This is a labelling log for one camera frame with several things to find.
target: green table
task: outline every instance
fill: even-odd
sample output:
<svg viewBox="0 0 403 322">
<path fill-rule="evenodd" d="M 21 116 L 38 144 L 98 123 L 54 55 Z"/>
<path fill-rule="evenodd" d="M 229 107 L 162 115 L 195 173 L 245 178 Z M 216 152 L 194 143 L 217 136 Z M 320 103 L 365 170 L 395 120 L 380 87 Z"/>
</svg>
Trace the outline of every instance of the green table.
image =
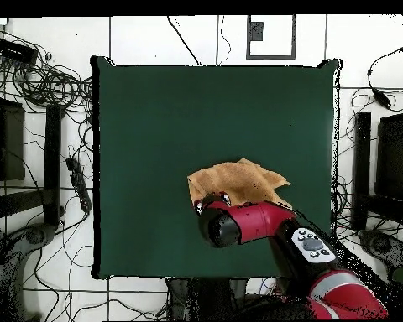
<svg viewBox="0 0 403 322">
<path fill-rule="evenodd" d="M 265 239 L 213 249 L 200 236 L 186 177 L 225 161 L 247 158 L 286 177 L 280 197 L 329 231 L 336 60 L 320 68 L 92 64 L 99 278 L 281 276 Z"/>
</svg>

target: towel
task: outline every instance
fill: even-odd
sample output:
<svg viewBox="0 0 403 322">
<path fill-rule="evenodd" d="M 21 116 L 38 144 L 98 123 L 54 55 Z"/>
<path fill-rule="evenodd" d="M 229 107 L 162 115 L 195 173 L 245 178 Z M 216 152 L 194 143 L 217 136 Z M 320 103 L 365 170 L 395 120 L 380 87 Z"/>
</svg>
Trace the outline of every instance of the towel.
<svg viewBox="0 0 403 322">
<path fill-rule="evenodd" d="M 283 176 L 266 170 L 245 158 L 240 159 L 237 163 L 226 162 L 201 169 L 188 176 L 188 185 L 193 204 L 194 201 L 203 199 L 207 194 L 224 191 L 232 205 L 267 200 L 292 208 L 275 192 L 276 188 L 290 185 L 290 183 Z"/>
</svg>

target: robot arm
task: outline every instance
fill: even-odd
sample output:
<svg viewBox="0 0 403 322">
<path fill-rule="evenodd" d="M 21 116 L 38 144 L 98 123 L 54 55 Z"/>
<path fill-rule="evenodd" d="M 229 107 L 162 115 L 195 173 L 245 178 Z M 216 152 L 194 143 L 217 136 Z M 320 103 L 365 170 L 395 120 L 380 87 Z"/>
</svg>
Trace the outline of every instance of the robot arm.
<svg viewBox="0 0 403 322">
<path fill-rule="evenodd" d="M 379 300 L 343 268 L 331 246 L 312 229 L 302 227 L 292 210 L 263 201 L 231 206 L 225 193 L 195 202 L 199 228 L 205 240 L 220 248 L 270 238 L 285 258 L 289 285 L 285 295 L 307 298 L 318 319 L 385 317 Z"/>
</svg>

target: white tile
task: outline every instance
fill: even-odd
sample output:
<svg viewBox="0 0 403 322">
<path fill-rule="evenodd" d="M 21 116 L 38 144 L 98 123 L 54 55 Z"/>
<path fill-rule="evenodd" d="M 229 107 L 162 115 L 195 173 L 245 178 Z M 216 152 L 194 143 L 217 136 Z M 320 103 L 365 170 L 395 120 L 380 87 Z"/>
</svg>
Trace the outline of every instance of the white tile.
<svg viewBox="0 0 403 322">
<path fill-rule="evenodd" d="M 170 20 L 194 55 L 204 65 L 215 65 L 217 16 L 178 16 L 179 25 L 174 17 Z M 296 60 L 246 60 L 247 15 L 220 15 L 221 26 L 225 39 L 220 32 L 218 62 L 224 60 L 222 65 L 316 66 L 323 60 L 325 15 L 297 15 Z M 113 17 L 111 38 L 116 65 L 196 64 L 166 17 Z"/>
<path fill-rule="evenodd" d="M 217 16 L 170 16 L 204 65 L 215 65 Z M 113 17 L 111 57 L 116 65 L 196 65 L 166 16 Z"/>
<path fill-rule="evenodd" d="M 72 196 L 74 195 L 71 191 L 62 190 L 62 205 L 65 205 L 66 201 Z M 78 198 L 70 200 L 66 211 L 65 226 L 72 226 L 84 216 Z M 38 268 L 39 278 L 52 288 L 106 291 L 107 282 L 105 280 L 96 280 L 91 276 L 93 244 L 94 230 L 93 216 L 91 214 L 77 229 L 73 227 L 64 233 L 60 233 L 48 246 L 44 247 L 42 260 Z M 24 270 L 25 288 L 40 287 L 33 275 L 34 266 L 38 260 L 39 253 L 34 252 L 27 261 Z"/>
<path fill-rule="evenodd" d="M 66 296 L 68 293 L 59 292 L 59 303 L 48 318 L 48 322 L 69 322 L 67 312 L 75 322 L 103 322 L 107 320 L 107 293 L 71 293 L 70 298 Z M 50 291 L 27 291 L 24 290 L 24 305 L 28 314 L 42 314 L 41 321 L 44 322 L 48 313 L 54 307 L 56 295 Z M 85 307 L 103 306 L 82 309 Z"/>
<path fill-rule="evenodd" d="M 222 33 L 231 45 L 222 65 L 307 65 L 324 60 L 325 15 L 296 15 L 296 58 L 294 60 L 246 60 L 247 15 L 226 15 Z M 221 59 L 227 57 L 228 45 L 219 36 Z"/>
<path fill-rule="evenodd" d="M 167 292 L 162 278 L 113 277 L 109 282 L 110 290 Z"/>
<path fill-rule="evenodd" d="M 92 76 L 90 57 L 108 55 L 109 18 L 10 18 L 6 30 L 52 54 L 50 65 L 75 70 L 82 80 Z"/>
<path fill-rule="evenodd" d="M 367 71 L 380 56 L 403 46 L 403 26 L 385 15 L 328 15 L 327 57 L 343 60 L 341 86 L 368 86 Z M 374 87 L 403 87 L 403 53 L 380 60 Z"/>
<path fill-rule="evenodd" d="M 158 311 L 165 305 L 167 300 L 167 294 L 158 293 L 110 293 L 110 305 L 109 305 L 109 320 L 111 321 L 131 321 L 140 316 L 141 311 L 147 314 L 148 317 L 154 318 Z M 119 302 L 112 301 L 114 299 L 119 300 L 125 306 L 132 309 L 126 309 L 125 306 Z M 137 318 L 137 321 L 147 320 L 143 315 Z"/>
</svg>

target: metal stand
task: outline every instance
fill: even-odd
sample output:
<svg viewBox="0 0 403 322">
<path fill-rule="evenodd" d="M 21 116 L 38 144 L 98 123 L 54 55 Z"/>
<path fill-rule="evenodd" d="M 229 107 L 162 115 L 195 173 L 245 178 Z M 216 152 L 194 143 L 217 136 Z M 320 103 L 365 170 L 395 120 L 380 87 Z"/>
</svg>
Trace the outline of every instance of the metal stand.
<svg viewBox="0 0 403 322">
<path fill-rule="evenodd" d="M 49 244 L 64 209 L 60 207 L 61 119 L 60 106 L 46 108 L 44 188 L 0 196 L 0 218 L 43 206 L 44 223 L 0 236 L 0 320 L 25 321 L 22 302 L 24 266 L 31 252 Z"/>
</svg>

